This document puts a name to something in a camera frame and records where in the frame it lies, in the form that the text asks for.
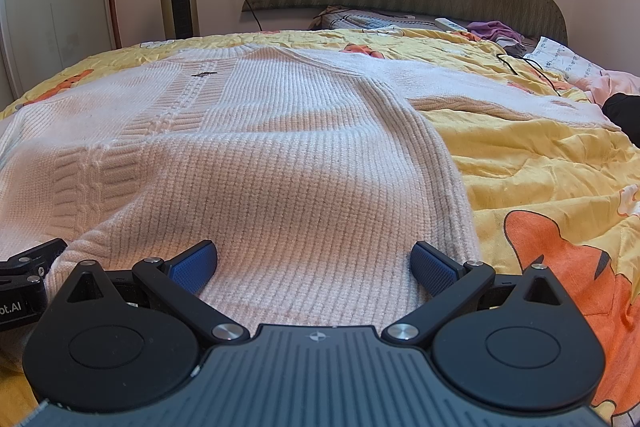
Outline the white remote control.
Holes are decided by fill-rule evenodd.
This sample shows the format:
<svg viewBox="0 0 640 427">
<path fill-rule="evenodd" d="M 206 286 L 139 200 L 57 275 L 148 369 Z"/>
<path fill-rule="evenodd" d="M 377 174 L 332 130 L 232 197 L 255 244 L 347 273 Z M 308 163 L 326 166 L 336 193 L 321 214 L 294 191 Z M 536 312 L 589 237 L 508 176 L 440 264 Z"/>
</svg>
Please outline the white remote control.
<svg viewBox="0 0 640 427">
<path fill-rule="evenodd" d="M 443 31 L 466 31 L 464 26 L 461 26 L 452 20 L 448 20 L 446 17 L 436 17 L 434 19 L 434 24 Z"/>
</svg>

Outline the black garment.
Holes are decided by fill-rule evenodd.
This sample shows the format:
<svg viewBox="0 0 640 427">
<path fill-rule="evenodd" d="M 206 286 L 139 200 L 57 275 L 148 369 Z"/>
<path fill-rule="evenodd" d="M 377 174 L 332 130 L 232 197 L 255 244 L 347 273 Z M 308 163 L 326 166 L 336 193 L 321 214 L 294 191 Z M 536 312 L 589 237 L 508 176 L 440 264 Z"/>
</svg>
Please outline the black garment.
<svg viewBox="0 0 640 427">
<path fill-rule="evenodd" d="M 616 93 L 604 102 L 602 112 L 613 124 L 620 127 L 632 141 L 639 140 L 639 95 Z"/>
</svg>

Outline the purple cloth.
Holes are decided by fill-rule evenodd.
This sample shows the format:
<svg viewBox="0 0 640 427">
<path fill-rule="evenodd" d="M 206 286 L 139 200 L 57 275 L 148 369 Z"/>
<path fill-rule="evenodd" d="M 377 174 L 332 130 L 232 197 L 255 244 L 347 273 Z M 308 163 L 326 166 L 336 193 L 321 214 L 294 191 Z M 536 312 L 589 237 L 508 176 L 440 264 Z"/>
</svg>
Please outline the purple cloth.
<svg viewBox="0 0 640 427">
<path fill-rule="evenodd" d="M 500 20 L 490 20 L 489 22 L 468 23 L 466 29 L 473 35 L 481 39 L 497 42 L 502 38 L 509 38 L 518 43 L 523 43 L 523 36 L 510 26 L 501 23 Z"/>
</svg>

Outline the pink cloth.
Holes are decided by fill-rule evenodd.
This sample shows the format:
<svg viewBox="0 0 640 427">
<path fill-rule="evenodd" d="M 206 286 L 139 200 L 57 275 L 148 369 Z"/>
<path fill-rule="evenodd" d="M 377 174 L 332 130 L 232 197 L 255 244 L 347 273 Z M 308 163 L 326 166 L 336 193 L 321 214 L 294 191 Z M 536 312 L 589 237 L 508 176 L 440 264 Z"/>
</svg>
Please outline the pink cloth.
<svg viewBox="0 0 640 427">
<path fill-rule="evenodd" d="M 597 75 L 584 78 L 584 90 L 589 93 L 593 103 L 602 107 L 609 98 L 616 94 L 638 95 L 640 79 L 629 72 L 601 70 Z"/>
</svg>

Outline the pink knitted sweater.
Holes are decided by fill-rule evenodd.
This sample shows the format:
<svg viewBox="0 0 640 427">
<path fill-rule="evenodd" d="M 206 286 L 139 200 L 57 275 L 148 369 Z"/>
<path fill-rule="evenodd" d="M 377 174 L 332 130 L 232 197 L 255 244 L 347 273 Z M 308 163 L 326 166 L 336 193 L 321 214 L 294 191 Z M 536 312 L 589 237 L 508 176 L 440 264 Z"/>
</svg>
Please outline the pink knitted sweater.
<svg viewBox="0 0 640 427">
<path fill-rule="evenodd" d="M 1 252 L 64 239 L 55 291 L 82 259 L 126 269 L 210 239 L 220 265 L 203 299 L 239 322 L 382 326 L 419 301 L 414 243 L 480 253 L 461 176 L 426 119 L 451 106 L 605 125 L 592 104 L 420 62 L 187 50 L 2 122 Z"/>
</svg>

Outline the white printed pillow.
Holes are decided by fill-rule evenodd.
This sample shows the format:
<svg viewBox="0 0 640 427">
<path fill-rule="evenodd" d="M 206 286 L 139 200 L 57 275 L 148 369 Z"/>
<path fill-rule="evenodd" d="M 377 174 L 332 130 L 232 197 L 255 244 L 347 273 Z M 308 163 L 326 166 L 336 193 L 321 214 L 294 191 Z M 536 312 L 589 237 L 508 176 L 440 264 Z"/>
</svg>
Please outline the white printed pillow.
<svg viewBox="0 0 640 427">
<path fill-rule="evenodd" d="M 571 84 L 600 77 L 603 72 L 599 65 L 548 37 L 541 37 L 535 49 L 526 53 L 524 57 L 534 61 L 546 72 L 555 72 Z"/>
</svg>

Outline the yellow carrot print bedspread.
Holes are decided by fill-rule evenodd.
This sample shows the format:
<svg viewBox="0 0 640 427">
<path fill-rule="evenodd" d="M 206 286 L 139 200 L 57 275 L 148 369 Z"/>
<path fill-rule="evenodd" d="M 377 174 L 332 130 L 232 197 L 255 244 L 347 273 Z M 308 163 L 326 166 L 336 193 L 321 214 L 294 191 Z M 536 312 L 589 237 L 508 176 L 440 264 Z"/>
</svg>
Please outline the yellow carrot print bedspread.
<svg viewBox="0 0 640 427">
<path fill-rule="evenodd" d="M 427 30 L 280 30 L 143 43 L 86 58 L 7 107 L 1 124 L 26 105 L 93 80 L 187 50 L 237 46 L 420 62 L 529 94 L 592 104 L 553 72 L 518 64 L 493 44 Z M 594 409 L 613 426 L 637 425 L 638 148 L 606 118 L 602 127 L 578 126 L 547 117 L 518 119 L 493 109 L 451 106 L 430 110 L 426 119 L 444 142 L 469 199 L 480 245 L 473 259 L 504 274 L 521 272 L 533 263 L 548 265 L 605 351 L 606 369 L 592 401 Z"/>
</svg>

